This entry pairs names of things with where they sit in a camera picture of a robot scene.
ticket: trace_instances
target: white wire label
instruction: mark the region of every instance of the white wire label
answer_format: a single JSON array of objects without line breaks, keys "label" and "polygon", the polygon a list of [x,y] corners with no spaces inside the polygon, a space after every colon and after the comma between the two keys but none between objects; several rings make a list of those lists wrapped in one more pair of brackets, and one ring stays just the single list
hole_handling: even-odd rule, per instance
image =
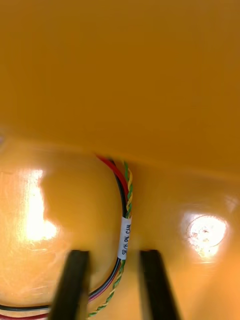
[{"label": "white wire label", "polygon": [[121,260],[126,260],[128,247],[129,247],[129,237],[131,232],[131,219],[126,219],[124,217],[121,218],[121,232],[119,239],[119,246],[117,257]]}]

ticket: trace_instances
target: orange panel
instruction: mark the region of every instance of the orange panel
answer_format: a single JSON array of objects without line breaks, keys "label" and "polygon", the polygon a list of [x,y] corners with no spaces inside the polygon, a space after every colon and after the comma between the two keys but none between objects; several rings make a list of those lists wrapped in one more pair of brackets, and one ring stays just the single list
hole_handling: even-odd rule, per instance
[{"label": "orange panel", "polygon": [[[128,261],[98,319],[141,319],[137,251],[152,248],[184,320],[239,320],[239,12],[236,0],[0,2],[3,303],[51,300],[70,248],[91,251],[92,287],[107,276],[121,203],[108,168],[81,155],[98,152],[134,175]],[[226,221],[208,256],[190,241],[202,214]]]}]

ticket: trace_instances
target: orange plastic surface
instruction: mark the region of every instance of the orange plastic surface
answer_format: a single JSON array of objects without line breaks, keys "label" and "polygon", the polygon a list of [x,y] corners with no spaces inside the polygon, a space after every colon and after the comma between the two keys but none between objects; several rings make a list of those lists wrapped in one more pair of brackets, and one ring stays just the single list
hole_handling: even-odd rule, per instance
[{"label": "orange plastic surface", "polygon": [[[71,248],[91,250],[93,288],[108,275],[121,202],[97,152],[134,176],[124,276],[97,318],[141,319],[149,248],[183,320],[239,320],[239,12],[237,0],[0,2],[3,303],[51,300]],[[187,239],[201,214],[227,222],[208,259]]]}]

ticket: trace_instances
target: cable tag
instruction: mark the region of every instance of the cable tag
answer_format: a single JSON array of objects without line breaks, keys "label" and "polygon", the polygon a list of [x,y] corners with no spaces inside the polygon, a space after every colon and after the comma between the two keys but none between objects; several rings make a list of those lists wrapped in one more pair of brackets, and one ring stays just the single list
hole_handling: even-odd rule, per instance
[{"label": "cable tag", "polygon": [[129,237],[131,232],[131,223],[132,217],[130,219],[126,219],[123,216],[121,217],[121,232],[117,251],[117,257],[121,260],[126,260],[127,257]]}]

